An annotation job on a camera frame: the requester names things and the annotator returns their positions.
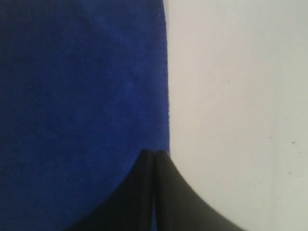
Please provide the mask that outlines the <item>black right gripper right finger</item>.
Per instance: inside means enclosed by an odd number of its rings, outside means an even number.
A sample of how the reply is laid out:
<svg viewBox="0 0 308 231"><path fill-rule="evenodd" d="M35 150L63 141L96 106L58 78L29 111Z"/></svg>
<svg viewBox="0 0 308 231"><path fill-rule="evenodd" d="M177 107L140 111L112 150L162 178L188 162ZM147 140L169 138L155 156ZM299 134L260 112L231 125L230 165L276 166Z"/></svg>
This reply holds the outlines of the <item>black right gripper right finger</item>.
<svg viewBox="0 0 308 231"><path fill-rule="evenodd" d="M155 153L154 197L159 231L241 231L185 181L166 151Z"/></svg>

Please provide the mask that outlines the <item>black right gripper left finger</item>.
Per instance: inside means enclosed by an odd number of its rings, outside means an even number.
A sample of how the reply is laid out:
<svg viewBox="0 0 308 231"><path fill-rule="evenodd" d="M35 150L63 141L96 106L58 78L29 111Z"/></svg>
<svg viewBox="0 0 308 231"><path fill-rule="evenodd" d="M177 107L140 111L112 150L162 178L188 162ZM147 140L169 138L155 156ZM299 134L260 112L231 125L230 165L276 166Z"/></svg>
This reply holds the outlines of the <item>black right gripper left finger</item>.
<svg viewBox="0 0 308 231"><path fill-rule="evenodd" d="M131 171L107 198L68 231L150 231L154 200L154 153L142 150Z"/></svg>

